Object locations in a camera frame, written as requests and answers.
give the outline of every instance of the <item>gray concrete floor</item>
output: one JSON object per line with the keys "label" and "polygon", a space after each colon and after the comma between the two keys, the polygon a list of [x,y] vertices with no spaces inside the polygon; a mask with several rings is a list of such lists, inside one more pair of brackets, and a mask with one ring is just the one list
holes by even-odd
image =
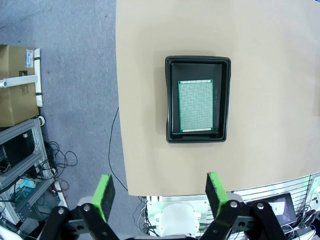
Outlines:
{"label": "gray concrete floor", "polygon": [[[61,176],[70,184],[65,196],[71,209],[93,195],[101,174],[111,173],[108,146],[118,108],[115,22],[115,0],[0,1],[0,43],[41,48],[45,138],[78,156],[78,165]],[[110,159],[127,185],[119,116]],[[132,217],[139,199],[116,179],[114,185],[110,226],[121,239],[140,234]]]}

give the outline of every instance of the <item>black plastic tray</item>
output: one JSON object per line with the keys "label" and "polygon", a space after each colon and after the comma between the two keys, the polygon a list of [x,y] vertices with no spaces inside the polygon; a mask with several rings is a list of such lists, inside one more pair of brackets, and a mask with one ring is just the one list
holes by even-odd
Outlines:
{"label": "black plastic tray", "polygon": [[[227,57],[168,56],[165,59],[168,143],[214,143],[226,140],[230,77],[231,61]],[[213,79],[213,130],[180,132],[178,81],[206,79]]]}

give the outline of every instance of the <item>table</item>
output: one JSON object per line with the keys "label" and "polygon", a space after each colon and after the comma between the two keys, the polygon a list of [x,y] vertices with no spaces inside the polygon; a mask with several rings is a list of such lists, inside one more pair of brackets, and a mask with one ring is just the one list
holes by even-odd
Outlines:
{"label": "table", "polygon": [[[320,4],[118,0],[119,113],[130,195],[227,191],[320,171]],[[231,59],[226,142],[166,142],[165,57]]]}

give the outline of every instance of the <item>bolt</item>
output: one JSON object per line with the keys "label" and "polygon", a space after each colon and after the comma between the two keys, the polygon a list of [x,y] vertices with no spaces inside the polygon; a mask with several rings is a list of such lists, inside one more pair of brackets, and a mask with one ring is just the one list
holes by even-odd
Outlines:
{"label": "bolt", "polygon": [[88,212],[90,210],[90,206],[87,204],[83,207],[83,210],[85,210],[86,212]]}
{"label": "bolt", "polygon": [[260,210],[264,209],[264,205],[261,202],[259,202],[256,207]]}
{"label": "bolt", "polygon": [[58,214],[60,214],[60,215],[64,214],[64,212],[65,212],[65,210],[64,210],[63,208],[60,208],[60,209],[58,210]]}
{"label": "bolt", "polygon": [[230,202],[230,207],[236,208],[238,207],[238,204],[235,201]]}

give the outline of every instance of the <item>caster wheel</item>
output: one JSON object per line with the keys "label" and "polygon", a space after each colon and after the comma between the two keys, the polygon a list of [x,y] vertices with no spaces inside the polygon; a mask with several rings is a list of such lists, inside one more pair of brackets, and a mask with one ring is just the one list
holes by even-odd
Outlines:
{"label": "caster wheel", "polygon": [[45,125],[46,120],[43,116],[38,116],[38,118],[40,119],[40,126],[42,127],[43,125]]}

